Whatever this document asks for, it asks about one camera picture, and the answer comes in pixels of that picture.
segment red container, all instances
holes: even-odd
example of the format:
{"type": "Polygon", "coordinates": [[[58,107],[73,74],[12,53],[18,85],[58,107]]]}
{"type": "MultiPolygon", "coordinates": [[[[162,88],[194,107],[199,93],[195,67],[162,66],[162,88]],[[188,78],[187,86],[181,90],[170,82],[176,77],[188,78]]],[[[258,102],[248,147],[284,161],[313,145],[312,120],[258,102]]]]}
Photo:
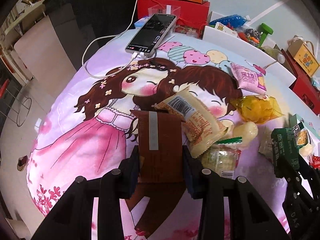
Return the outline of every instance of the red container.
{"type": "MultiPolygon", "coordinates": [[[[210,2],[203,4],[193,3],[183,0],[155,0],[164,6],[176,5],[180,6],[180,18],[177,20],[177,25],[188,26],[199,30],[203,30],[204,26],[208,23],[210,2]]],[[[148,16],[148,9],[157,5],[152,0],[138,0],[138,19],[148,16]]]]}
{"type": "Polygon", "coordinates": [[[309,76],[293,59],[290,53],[281,50],[288,61],[293,74],[297,80],[290,86],[290,89],[316,114],[320,114],[320,92],[311,84],[309,76]]]}

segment pink snack package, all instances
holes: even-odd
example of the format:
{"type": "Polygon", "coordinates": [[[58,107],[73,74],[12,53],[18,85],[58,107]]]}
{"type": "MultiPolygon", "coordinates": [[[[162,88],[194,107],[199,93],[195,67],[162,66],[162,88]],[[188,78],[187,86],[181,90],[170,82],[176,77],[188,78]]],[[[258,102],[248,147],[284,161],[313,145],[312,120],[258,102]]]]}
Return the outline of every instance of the pink snack package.
{"type": "Polygon", "coordinates": [[[265,95],[267,93],[267,89],[264,85],[264,78],[261,73],[256,73],[235,63],[231,63],[231,71],[238,81],[238,88],[260,95],[265,95]]]}

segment brown shoe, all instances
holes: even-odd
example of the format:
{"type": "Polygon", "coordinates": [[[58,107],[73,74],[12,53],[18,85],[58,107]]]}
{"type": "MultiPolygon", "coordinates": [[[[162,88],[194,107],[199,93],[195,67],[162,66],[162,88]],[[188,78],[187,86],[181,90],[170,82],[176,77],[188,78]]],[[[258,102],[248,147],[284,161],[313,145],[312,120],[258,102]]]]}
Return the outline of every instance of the brown shoe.
{"type": "Polygon", "coordinates": [[[27,165],[28,163],[28,156],[25,155],[22,158],[18,159],[18,164],[17,164],[17,170],[18,171],[23,171],[24,167],[27,165]]]}

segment cartoon hair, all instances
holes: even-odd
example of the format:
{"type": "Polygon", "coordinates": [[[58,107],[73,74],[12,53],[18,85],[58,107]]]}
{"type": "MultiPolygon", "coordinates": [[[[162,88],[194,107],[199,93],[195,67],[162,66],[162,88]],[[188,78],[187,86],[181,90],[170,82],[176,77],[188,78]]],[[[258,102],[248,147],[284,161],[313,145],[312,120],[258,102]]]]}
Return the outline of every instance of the cartoon hair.
{"type": "MultiPolygon", "coordinates": [[[[137,64],[128,66],[118,74],[95,82],[88,93],[79,97],[78,103],[75,105],[77,108],[75,113],[80,112],[84,108],[84,121],[94,118],[96,111],[107,106],[110,100],[120,99],[126,96],[126,94],[121,91],[121,84],[125,77],[145,68],[168,71],[168,76],[160,81],[156,94],[149,97],[133,97],[133,102],[138,105],[141,110],[154,111],[152,105],[160,103],[169,96],[168,93],[171,84],[168,81],[171,80],[170,75],[175,73],[173,70],[180,70],[173,62],[164,58],[140,60],[137,64]]],[[[112,74],[117,70],[118,68],[112,69],[107,74],[112,74]]]]}
{"type": "MultiPolygon", "coordinates": [[[[231,99],[242,97],[241,89],[237,88],[236,81],[228,73],[213,66],[187,66],[173,76],[174,85],[197,84],[201,89],[212,95],[217,95],[225,103],[231,99]]],[[[227,114],[235,111],[232,104],[228,104],[227,114]]]]}

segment screw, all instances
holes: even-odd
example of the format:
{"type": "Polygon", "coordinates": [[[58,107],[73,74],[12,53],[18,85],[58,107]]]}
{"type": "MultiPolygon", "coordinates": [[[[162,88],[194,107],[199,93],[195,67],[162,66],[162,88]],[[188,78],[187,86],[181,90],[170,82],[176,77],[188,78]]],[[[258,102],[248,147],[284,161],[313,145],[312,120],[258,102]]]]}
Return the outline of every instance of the screw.
{"type": "Polygon", "coordinates": [[[211,174],[211,171],[209,169],[202,169],[202,173],[204,175],[209,175],[209,174],[211,174]]]}
{"type": "Polygon", "coordinates": [[[76,177],[75,181],[77,183],[81,183],[82,181],[84,181],[84,177],[83,176],[78,176],[78,177],[76,177]]]}
{"type": "Polygon", "coordinates": [[[245,177],[243,177],[243,176],[239,176],[238,177],[238,181],[241,182],[241,183],[245,183],[245,182],[247,182],[247,179],[245,177]]]}
{"type": "Polygon", "coordinates": [[[112,175],[119,175],[121,173],[121,170],[120,169],[113,169],[111,171],[112,175]]]}

